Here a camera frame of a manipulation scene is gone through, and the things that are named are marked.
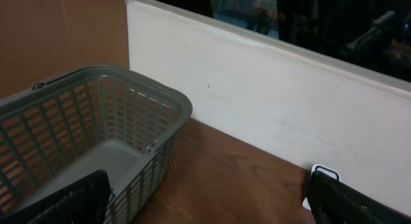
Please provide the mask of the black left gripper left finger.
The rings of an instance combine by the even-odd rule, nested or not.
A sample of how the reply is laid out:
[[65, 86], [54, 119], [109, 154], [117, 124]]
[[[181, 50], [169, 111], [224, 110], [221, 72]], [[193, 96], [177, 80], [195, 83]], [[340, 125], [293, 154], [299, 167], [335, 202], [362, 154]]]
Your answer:
[[111, 194], [99, 169], [57, 192], [1, 218], [1, 224], [102, 224]]

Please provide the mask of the brown cardboard panel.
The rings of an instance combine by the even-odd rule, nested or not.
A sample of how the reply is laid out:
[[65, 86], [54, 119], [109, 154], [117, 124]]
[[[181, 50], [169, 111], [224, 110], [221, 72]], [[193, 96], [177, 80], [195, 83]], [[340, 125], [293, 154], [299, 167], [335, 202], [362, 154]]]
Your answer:
[[1, 0], [1, 97], [98, 63], [129, 67], [125, 0]]

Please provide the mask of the grey plastic mesh basket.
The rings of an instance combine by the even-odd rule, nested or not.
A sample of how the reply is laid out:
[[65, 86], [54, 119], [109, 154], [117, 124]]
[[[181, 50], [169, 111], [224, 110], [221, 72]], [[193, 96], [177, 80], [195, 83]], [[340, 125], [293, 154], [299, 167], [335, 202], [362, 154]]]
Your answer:
[[102, 169], [103, 223], [130, 223], [167, 174], [190, 100], [113, 65], [54, 76], [1, 100], [1, 218]]

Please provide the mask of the dark glass window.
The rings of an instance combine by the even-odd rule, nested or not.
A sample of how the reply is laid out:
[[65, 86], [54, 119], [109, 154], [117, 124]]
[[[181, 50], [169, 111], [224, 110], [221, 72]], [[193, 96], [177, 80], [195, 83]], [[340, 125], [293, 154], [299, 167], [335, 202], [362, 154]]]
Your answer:
[[156, 0], [410, 81], [410, 0]]

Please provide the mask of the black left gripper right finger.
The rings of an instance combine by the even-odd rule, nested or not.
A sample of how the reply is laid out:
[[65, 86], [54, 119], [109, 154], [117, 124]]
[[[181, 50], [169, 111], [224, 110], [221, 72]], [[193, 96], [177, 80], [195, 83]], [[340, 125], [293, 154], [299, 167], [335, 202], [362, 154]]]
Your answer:
[[311, 175], [307, 199], [316, 224], [410, 224], [410, 217], [321, 171]]

